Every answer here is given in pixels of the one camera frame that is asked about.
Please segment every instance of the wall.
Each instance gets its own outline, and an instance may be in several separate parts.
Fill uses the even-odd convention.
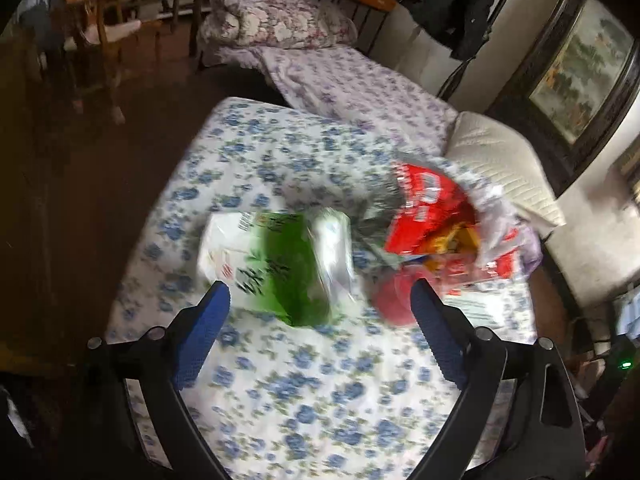
[[[484,111],[497,96],[544,27],[558,0],[507,0],[491,39],[466,70],[450,100],[459,110]],[[371,57],[395,68],[415,23],[404,7],[388,17]],[[458,65],[449,50],[422,32],[397,70],[430,93],[438,89]]]
[[[611,140],[558,199],[566,225],[547,247],[583,308],[608,298],[640,270],[640,216],[613,166],[639,132],[636,98]]]

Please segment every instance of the framed painting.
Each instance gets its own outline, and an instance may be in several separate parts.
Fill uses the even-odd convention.
[[[559,0],[487,114],[523,134],[561,194],[604,147],[640,82],[638,41],[601,0]]]

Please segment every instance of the cream quilted cushion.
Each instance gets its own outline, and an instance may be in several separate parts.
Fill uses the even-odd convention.
[[[564,225],[536,152],[515,130],[480,114],[462,112],[446,157],[501,184],[520,215],[534,226]]]

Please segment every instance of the landscape painting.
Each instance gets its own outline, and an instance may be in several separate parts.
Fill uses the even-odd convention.
[[[586,0],[529,99],[573,144],[620,77],[633,38],[598,0]]]

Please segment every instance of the green and white package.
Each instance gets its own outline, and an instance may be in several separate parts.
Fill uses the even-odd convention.
[[[291,326],[324,324],[342,292],[349,292],[348,235],[348,218],[327,209],[312,216],[212,214],[198,272],[209,283],[220,280],[229,287],[232,308],[270,312]]]

